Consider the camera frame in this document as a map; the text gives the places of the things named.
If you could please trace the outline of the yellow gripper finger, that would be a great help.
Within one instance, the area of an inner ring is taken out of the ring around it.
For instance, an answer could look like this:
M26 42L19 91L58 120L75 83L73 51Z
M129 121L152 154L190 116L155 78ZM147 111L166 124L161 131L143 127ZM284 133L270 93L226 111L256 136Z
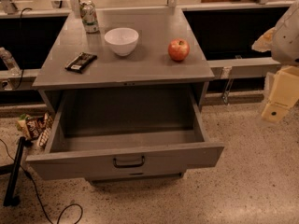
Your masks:
M258 52L267 52L272 50L273 34L275 28L270 28L263 35L261 35L251 46L251 48Z

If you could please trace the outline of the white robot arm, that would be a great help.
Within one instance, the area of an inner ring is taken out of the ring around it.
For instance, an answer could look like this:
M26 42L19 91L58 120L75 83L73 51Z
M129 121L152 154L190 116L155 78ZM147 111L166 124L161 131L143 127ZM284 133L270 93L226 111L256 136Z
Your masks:
M251 46L259 52L270 51L272 59L282 64L272 77L261 118L277 123L299 100L299 1L291 4L276 25Z

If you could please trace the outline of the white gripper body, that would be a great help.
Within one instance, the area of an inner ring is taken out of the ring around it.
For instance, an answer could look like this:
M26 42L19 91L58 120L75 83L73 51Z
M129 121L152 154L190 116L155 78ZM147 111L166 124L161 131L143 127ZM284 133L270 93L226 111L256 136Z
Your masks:
M273 82L262 119L271 123L281 121L299 100L299 68L286 66L273 75Z

